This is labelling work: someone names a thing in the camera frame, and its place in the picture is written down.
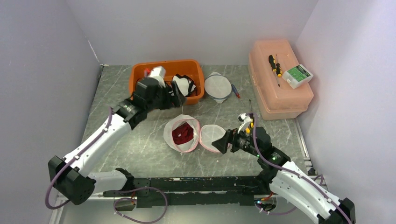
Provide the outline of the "black white bra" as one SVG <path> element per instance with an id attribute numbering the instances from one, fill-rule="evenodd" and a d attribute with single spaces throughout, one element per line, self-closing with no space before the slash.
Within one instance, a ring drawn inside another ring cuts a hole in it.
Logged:
<path id="1" fill-rule="evenodd" d="M 190 97 L 196 91 L 195 82 L 187 75 L 176 74 L 172 81 L 178 85 L 180 92 L 185 97 Z"/>

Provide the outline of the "red bra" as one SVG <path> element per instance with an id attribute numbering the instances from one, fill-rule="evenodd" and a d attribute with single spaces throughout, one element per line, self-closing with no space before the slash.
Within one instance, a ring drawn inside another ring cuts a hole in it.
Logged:
<path id="1" fill-rule="evenodd" d="M 191 141 L 194 137 L 194 129 L 184 122 L 172 131 L 172 139 L 176 145 L 182 145 Z"/>

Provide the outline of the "white mesh pink-zip laundry bag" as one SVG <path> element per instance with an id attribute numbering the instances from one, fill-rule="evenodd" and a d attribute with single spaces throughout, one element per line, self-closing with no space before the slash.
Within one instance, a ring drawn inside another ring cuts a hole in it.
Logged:
<path id="1" fill-rule="evenodd" d="M 191 141 L 176 145 L 172 139 L 172 131 L 184 122 L 191 125 L 194 129 L 194 137 Z M 194 151 L 198 145 L 201 145 L 204 149 L 209 152 L 219 154 L 220 152 L 212 146 L 212 142 L 220 139 L 225 134 L 225 129 L 214 124 L 201 126 L 200 122 L 189 115 L 180 114 L 175 118 L 171 119 L 164 128 L 163 139 L 167 145 L 184 154 Z"/>

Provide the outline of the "white mesh blue-zip laundry bag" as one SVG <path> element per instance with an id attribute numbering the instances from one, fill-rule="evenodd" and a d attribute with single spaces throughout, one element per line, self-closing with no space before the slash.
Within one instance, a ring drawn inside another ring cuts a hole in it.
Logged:
<path id="1" fill-rule="evenodd" d="M 232 93 L 230 81 L 218 72 L 212 72 L 205 79 L 204 89 L 206 94 L 218 104 L 222 104 Z"/>

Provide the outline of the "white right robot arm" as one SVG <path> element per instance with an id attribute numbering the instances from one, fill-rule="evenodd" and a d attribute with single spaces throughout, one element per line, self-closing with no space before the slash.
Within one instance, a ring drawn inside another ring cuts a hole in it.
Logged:
<path id="1" fill-rule="evenodd" d="M 340 199 L 304 173 L 291 158 L 271 143 L 262 127 L 252 131 L 227 130 L 212 145 L 225 154 L 243 150 L 258 158 L 256 177 L 260 192 L 273 192 L 292 203 L 316 224 L 354 224 L 354 203 Z"/>

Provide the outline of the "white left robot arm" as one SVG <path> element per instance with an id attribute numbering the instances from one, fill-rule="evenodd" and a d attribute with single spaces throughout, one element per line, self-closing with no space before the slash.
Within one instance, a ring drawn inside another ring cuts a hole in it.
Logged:
<path id="1" fill-rule="evenodd" d="M 130 195 L 135 185 L 129 172 L 117 168 L 94 173 L 93 167 L 115 142 L 144 121 L 149 112 L 181 107 L 185 102 L 186 97 L 175 81 L 161 84 L 158 78 L 141 79 L 131 97 L 110 108 L 105 122 L 85 142 L 62 158 L 54 156 L 49 160 L 51 183 L 47 193 L 55 188 L 74 205 L 82 204 L 98 192 Z"/>

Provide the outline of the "orange plastic tub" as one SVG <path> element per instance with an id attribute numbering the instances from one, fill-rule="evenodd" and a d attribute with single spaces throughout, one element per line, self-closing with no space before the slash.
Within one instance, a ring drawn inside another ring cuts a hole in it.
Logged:
<path id="1" fill-rule="evenodd" d="M 181 76 L 186 75 L 194 81 L 196 90 L 186 98 L 186 105 L 194 105 L 204 95 L 204 74 L 201 70 L 200 64 L 194 59 L 181 59 L 181 60 L 169 60 L 169 61 L 157 61 L 157 62 L 146 62 L 138 63 L 132 67 L 131 75 L 128 83 L 129 94 L 135 89 L 136 82 L 144 78 L 145 69 L 153 69 L 154 67 L 162 66 L 165 68 L 165 82 L 170 84 L 173 77 L 176 74 Z"/>

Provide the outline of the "black yellow screwdriver on table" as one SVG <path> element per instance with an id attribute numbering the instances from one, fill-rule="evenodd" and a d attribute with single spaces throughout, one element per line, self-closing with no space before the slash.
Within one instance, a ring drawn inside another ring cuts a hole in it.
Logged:
<path id="1" fill-rule="evenodd" d="M 250 122 L 250 129 L 253 129 L 253 128 L 254 128 L 254 121 L 255 121 L 255 118 L 254 118 L 254 113 L 253 113 L 253 108 L 252 108 L 252 101 L 251 101 L 251 99 L 249 99 L 249 116 L 250 116 L 250 119 L 251 119 L 251 122 Z"/>

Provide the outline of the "blue red screwdriver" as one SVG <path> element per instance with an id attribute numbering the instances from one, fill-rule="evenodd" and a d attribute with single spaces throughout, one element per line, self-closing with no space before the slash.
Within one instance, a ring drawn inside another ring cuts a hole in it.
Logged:
<path id="1" fill-rule="evenodd" d="M 237 90 L 237 88 L 235 87 L 234 84 L 231 84 L 231 88 L 232 88 L 232 92 L 235 94 L 235 96 L 236 96 L 238 99 L 240 99 L 240 94 L 239 94 L 239 92 L 238 92 L 238 90 Z"/>

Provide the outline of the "thin black yellow screwdriver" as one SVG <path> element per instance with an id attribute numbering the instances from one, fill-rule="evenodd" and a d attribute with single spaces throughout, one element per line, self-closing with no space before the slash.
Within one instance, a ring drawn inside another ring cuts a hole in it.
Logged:
<path id="1" fill-rule="evenodd" d="M 281 69 L 281 66 L 280 66 L 280 63 L 279 63 L 279 61 L 278 61 L 278 55 L 276 54 L 276 56 L 275 56 L 275 60 L 276 60 L 276 75 L 277 75 L 277 82 L 278 82 L 278 86 L 280 87 L 280 83 L 279 83 L 279 78 L 281 78 L 282 77 L 282 69 Z"/>

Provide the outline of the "translucent pink storage box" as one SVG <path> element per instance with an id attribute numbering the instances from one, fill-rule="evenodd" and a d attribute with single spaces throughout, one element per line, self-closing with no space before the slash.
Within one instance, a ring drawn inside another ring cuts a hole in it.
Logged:
<path id="1" fill-rule="evenodd" d="M 249 76 L 264 120 L 294 119 L 308 110 L 314 94 L 308 83 L 293 89 L 273 71 L 269 56 L 285 72 L 299 62 L 285 39 L 256 41 L 249 53 Z"/>

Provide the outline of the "large black yellow screwdriver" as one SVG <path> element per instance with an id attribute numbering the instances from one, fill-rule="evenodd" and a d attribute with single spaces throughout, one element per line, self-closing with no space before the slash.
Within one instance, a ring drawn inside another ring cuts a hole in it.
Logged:
<path id="1" fill-rule="evenodd" d="M 272 71 L 276 72 L 276 61 L 275 61 L 275 58 L 273 57 L 273 55 L 269 55 L 268 60 L 269 60 L 270 66 L 272 68 Z"/>

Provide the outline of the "white green small box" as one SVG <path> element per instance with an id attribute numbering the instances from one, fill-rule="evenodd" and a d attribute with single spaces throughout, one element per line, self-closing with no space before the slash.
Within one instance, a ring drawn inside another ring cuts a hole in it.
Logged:
<path id="1" fill-rule="evenodd" d="M 305 83 L 308 83 L 313 74 L 308 71 L 302 64 L 299 64 L 282 74 L 282 78 L 292 89 L 295 89 Z"/>

